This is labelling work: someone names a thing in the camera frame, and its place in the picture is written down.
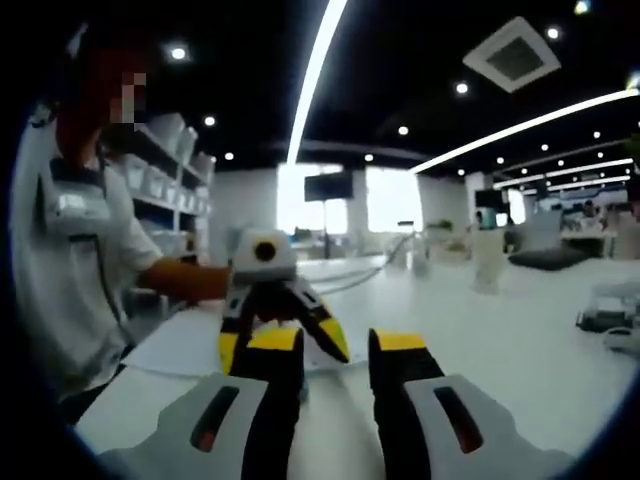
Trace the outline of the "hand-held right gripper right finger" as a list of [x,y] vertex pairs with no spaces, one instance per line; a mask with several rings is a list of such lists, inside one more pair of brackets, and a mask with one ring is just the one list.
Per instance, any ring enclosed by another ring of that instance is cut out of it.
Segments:
[[511,412],[459,374],[444,373],[422,337],[372,329],[374,419],[389,479],[557,479],[573,456],[541,449]]

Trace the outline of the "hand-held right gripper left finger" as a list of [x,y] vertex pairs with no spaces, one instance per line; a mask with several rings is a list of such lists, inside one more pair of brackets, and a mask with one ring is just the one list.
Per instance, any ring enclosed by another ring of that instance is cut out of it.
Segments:
[[302,330],[258,332],[231,374],[200,381],[147,439],[113,450],[113,478],[286,478],[303,377]]

